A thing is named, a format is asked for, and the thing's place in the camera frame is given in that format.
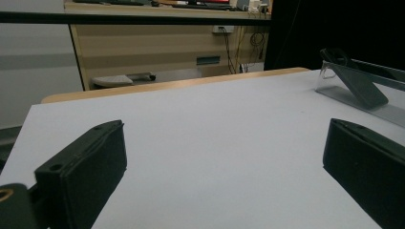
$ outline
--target white tabletop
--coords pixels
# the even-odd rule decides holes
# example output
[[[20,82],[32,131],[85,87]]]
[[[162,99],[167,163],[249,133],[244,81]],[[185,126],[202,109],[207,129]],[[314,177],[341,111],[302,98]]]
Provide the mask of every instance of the white tabletop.
[[[405,131],[314,91],[319,71],[32,106],[0,184],[121,119],[128,170],[94,228],[379,228],[323,169],[332,117]]]

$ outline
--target power outlet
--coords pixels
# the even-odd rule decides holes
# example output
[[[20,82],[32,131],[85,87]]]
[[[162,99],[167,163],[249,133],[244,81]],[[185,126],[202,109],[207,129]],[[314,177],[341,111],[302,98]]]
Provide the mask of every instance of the power outlet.
[[[235,30],[235,26],[214,26],[212,28],[212,32],[213,33],[224,33],[222,28],[224,28],[226,30],[226,33],[231,33]]]

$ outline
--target black phone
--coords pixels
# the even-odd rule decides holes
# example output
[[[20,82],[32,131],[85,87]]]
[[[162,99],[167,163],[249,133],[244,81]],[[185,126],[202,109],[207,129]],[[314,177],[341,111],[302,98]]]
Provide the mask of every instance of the black phone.
[[[360,72],[356,63],[341,49],[323,49],[320,53],[325,61],[335,64],[330,65],[330,68],[348,87],[363,108],[370,110],[388,103],[388,98],[375,87],[365,73]]]

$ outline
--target gray floor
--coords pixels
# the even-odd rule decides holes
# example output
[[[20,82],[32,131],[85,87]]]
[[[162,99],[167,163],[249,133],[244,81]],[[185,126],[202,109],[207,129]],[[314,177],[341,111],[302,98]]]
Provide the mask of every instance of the gray floor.
[[[259,72],[263,70],[263,67],[263,63],[257,63],[251,65],[251,67],[249,67],[249,71]],[[134,84],[150,84],[156,82],[168,82],[202,77],[202,73],[198,69],[158,72],[154,74],[157,77],[155,81],[145,80],[145,78],[141,78],[139,80],[134,80]],[[4,165],[6,164],[7,158],[10,155],[14,142],[17,139],[18,134],[20,133],[20,130],[21,127],[0,130],[0,175],[2,169],[4,168]]]

